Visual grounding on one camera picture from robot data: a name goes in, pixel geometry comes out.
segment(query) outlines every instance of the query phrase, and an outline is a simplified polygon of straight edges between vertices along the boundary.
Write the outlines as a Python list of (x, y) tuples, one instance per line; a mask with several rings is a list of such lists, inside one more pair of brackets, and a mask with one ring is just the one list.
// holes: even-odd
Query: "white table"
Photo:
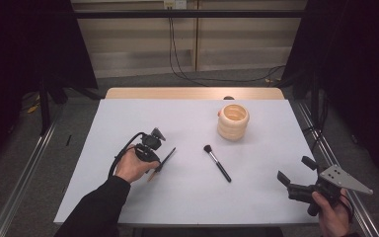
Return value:
[[(224, 105), (251, 114), (239, 141), (216, 132)], [(132, 226), (247, 226), (316, 223), (307, 203), (290, 200), (277, 171), (310, 185), (316, 173), (301, 163), (313, 158), (285, 100), (102, 100), (54, 222), (63, 222), (80, 198), (107, 178), (114, 156), (137, 132), (159, 127), (166, 141), (162, 159), (177, 147), (162, 172), (132, 184), (118, 223)], [(232, 178), (228, 183), (203, 146), (210, 144)]]

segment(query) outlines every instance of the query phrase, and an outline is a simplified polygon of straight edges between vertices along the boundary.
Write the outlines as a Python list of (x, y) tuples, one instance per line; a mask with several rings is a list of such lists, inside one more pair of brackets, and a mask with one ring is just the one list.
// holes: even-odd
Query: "black cloth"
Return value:
[(54, 236), (117, 237), (119, 214), (129, 191), (130, 184), (124, 179), (108, 178), (99, 188), (82, 197)]

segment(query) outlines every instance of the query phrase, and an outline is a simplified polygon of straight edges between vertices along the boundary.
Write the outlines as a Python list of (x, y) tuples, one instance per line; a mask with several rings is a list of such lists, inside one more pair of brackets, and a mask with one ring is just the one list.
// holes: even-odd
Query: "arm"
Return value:
[(139, 160), (134, 149), (129, 149), (118, 162), (115, 175), (82, 197), (55, 236), (118, 236), (116, 225), (130, 184), (158, 166), (157, 161)]

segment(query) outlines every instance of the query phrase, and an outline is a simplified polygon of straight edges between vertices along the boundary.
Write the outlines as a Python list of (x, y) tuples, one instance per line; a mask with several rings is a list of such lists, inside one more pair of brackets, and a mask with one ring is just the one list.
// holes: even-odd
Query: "stacked wooden rings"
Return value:
[(239, 140), (245, 135), (249, 112), (241, 105), (227, 105), (218, 113), (218, 133), (228, 140)]

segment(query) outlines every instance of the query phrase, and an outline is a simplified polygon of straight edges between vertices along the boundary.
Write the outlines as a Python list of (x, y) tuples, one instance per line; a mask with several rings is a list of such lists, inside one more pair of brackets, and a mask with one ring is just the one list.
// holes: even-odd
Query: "power outlet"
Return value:
[(187, 0), (175, 0), (175, 9), (186, 10), (187, 9)]
[(164, 9), (175, 9), (175, 0), (164, 0)]

